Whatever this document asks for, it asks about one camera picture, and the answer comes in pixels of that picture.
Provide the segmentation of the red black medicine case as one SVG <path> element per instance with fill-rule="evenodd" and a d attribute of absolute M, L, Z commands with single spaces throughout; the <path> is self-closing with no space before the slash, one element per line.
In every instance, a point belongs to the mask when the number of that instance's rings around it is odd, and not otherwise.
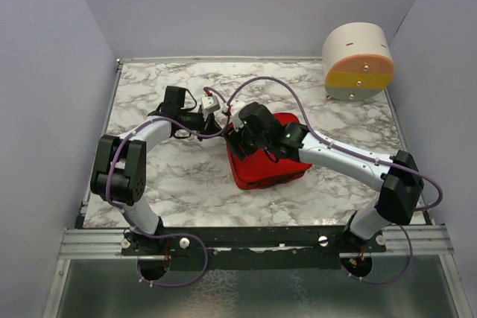
<path fill-rule="evenodd" d="M 233 179 L 241 190 L 269 188 L 301 178 L 311 164 L 278 159 L 266 150 L 258 150 L 243 160 L 234 154 L 232 141 L 227 140 L 227 155 Z"/>

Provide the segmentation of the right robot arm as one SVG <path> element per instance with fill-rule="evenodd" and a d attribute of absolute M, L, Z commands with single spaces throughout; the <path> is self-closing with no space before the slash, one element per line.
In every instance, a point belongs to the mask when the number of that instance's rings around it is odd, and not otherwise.
<path fill-rule="evenodd" d="M 235 101 L 228 107 L 232 124 L 224 138 L 238 159 L 264 151 L 279 161 L 318 165 L 351 177 L 378 192 L 378 197 L 355 212 L 342 234 L 344 246 L 358 252 L 391 224 L 411 222 L 423 191 L 413 156 L 403 150 L 394 155 L 372 153 L 334 141 L 299 122 L 281 124 L 257 102 Z"/>

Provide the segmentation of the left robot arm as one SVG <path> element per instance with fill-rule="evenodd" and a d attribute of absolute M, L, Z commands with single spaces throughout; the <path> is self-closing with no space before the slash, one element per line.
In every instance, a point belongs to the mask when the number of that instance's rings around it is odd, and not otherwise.
<path fill-rule="evenodd" d="M 118 136 L 103 135 L 95 154 L 90 191 L 120 211 L 131 231 L 140 235 L 140 247 L 151 255 L 162 250 L 165 237 L 161 217 L 143 197 L 148 153 L 171 138 L 202 141 L 224 132 L 215 120 L 221 99 L 206 90 L 187 107 L 190 94 L 186 88 L 167 86 L 163 101 L 141 124 Z"/>

